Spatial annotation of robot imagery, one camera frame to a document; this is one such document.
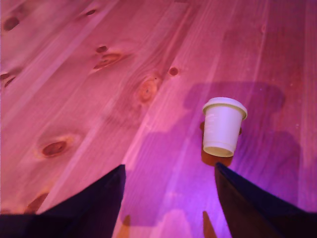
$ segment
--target cup rim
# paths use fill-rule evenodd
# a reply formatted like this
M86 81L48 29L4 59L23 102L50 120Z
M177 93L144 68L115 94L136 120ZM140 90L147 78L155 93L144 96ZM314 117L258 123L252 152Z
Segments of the cup rim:
M242 105L242 103L238 102L235 99L232 98L226 98L226 97L216 97L211 98L204 106L203 106L203 113L206 115L206 111L208 108L215 106L217 104L225 104L230 105L236 109L238 109L239 112L242 114L242 120L245 120L248 116L248 110Z

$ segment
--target cup lid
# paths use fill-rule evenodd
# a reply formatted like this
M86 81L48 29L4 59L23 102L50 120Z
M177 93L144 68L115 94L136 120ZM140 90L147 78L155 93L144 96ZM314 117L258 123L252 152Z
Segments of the cup lid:
M238 109L241 112L242 120L247 118L248 111L242 105L242 103L240 103L237 100L234 100L232 98L226 98L226 97L211 98L203 107L204 114L206 114L206 111L209 107L215 106L216 104L225 104L225 105L230 105L232 107L235 107L236 109Z

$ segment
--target wood knot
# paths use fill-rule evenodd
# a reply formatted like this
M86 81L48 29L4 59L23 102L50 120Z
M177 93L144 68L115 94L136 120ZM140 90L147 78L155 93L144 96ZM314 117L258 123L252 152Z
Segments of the wood knot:
M138 96L142 103L147 103L153 100L158 91L158 86L153 79L143 82L139 88Z
M113 64L121 59L121 54L109 53L102 56L102 60L94 67L94 69L101 69L110 64Z
M172 76L176 76L178 74L178 69L175 67L172 67L169 69L169 74Z
M105 51L107 51L108 50L108 48L106 47L106 46L99 46L97 49L96 49L96 52L97 53L102 53L102 52L105 52Z
M40 208L41 204L44 202L48 193L43 193L37 198L35 198L25 209L24 214L35 214Z
M46 157L54 157L60 155L67 147L66 141L59 141L44 147L42 154Z
M7 87L21 71L21 68L14 68L10 72L2 73L0 76L1 84Z
M87 11L86 16L90 16L90 15L94 14L95 12L96 12L96 9L92 9L90 11Z
M4 22L3 28L5 31L10 31L14 27L16 27L19 23L20 23L19 19L16 18L15 16L12 16Z

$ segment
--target white paper cup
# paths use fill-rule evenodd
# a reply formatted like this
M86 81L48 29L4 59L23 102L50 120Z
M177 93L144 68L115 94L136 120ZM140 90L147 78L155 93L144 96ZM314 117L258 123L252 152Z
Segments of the white paper cup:
M241 122L247 109L231 98L211 98L203 107L205 118L204 151L219 157L231 157L237 146Z

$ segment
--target wood grain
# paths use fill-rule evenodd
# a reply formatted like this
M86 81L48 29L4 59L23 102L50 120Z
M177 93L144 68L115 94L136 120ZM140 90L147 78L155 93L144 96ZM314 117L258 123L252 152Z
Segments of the wood grain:
M1 19L1 213L124 163L113 237L227 238L217 161L317 211L315 0L13 0ZM248 109L229 159L202 151L217 96Z

